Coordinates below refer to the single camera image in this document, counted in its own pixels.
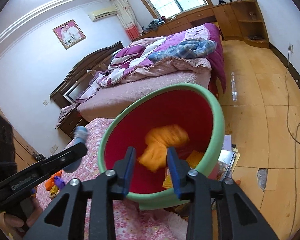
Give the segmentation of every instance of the trash can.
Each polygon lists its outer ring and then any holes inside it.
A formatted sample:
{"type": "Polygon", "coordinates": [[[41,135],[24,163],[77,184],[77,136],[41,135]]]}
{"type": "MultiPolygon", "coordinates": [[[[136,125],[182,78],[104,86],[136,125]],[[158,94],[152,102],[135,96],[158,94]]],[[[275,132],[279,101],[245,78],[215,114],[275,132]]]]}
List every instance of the trash can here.
{"type": "MultiPolygon", "coordinates": [[[[126,108],[104,134],[98,152],[100,172],[123,159],[129,146],[137,158],[147,145],[145,136],[155,127],[177,124],[187,131],[190,142],[176,148],[181,159],[193,151],[204,152],[196,170],[209,176],[217,164],[224,140],[225,121],[215,96],[196,84],[176,84],[156,90],[126,108]]],[[[165,168],[156,173],[136,161],[127,199],[139,203],[141,210],[166,208],[186,203],[173,188],[165,189],[165,168]]]]}

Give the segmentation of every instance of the blue plaid cloth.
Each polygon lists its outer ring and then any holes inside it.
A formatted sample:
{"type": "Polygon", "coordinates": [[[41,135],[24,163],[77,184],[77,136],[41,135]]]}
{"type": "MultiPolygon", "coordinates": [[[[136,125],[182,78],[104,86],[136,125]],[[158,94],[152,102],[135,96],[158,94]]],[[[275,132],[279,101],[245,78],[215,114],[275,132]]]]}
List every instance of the blue plaid cloth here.
{"type": "Polygon", "coordinates": [[[205,57],[214,52],[217,48],[215,41],[188,39],[180,42],[176,46],[170,46],[163,51],[152,52],[148,59],[153,63],[165,57],[178,57],[178,58],[197,58],[205,57]]]}

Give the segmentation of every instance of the metal bolt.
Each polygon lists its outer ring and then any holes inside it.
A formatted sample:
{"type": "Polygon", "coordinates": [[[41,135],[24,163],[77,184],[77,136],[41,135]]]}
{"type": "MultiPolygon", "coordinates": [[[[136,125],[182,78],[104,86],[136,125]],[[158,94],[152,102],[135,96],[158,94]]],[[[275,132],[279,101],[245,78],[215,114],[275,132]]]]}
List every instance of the metal bolt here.
{"type": "Polygon", "coordinates": [[[107,176],[113,176],[113,175],[115,175],[115,171],[114,170],[107,170],[106,175],[107,176]]]}
{"type": "Polygon", "coordinates": [[[77,186],[79,183],[80,183],[80,181],[78,179],[71,179],[71,181],[70,181],[71,186],[77,186]]]}
{"type": "Polygon", "coordinates": [[[225,178],[224,182],[228,185],[232,185],[234,183],[233,179],[231,179],[231,178],[225,178]]]}
{"type": "Polygon", "coordinates": [[[198,175],[198,172],[197,172],[196,170],[189,170],[189,171],[188,171],[188,174],[189,174],[190,176],[195,177],[195,176],[198,175]]]}

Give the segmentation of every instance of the floral curtain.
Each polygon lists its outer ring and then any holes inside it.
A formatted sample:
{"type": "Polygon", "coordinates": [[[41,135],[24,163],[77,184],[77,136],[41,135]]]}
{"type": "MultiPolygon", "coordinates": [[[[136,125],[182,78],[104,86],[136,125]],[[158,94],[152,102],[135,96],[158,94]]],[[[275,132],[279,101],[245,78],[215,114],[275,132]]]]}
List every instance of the floral curtain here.
{"type": "Polygon", "coordinates": [[[137,19],[130,7],[130,4],[127,0],[111,0],[113,6],[115,6],[117,10],[117,16],[123,28],[127,32],[129,38],[134,40],[135,38],[140,36],[142,32],[142,28],[140,24],[137,22],[137,19]]]}

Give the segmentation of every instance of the wall socket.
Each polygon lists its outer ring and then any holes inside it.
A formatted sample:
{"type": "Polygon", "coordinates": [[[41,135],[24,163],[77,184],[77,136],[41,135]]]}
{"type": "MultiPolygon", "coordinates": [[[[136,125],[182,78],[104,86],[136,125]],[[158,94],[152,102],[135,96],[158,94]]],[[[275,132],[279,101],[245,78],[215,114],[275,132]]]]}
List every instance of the wall socket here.
{"type": "Polygon", "coordinates": [[[56,150],[59,148],[59,146],[58,145],[54,145],[54,146],[52,146],[52,148],[50,149],[50,152],[52,153],[52,154],[55,154],[55,152],[56,152],[56,150]]]}
{"type": "Polygon", "coordinates": [[[291,47],[291,53],[293,53],[293,45],[289,43],[288,49],[291,47]]]}

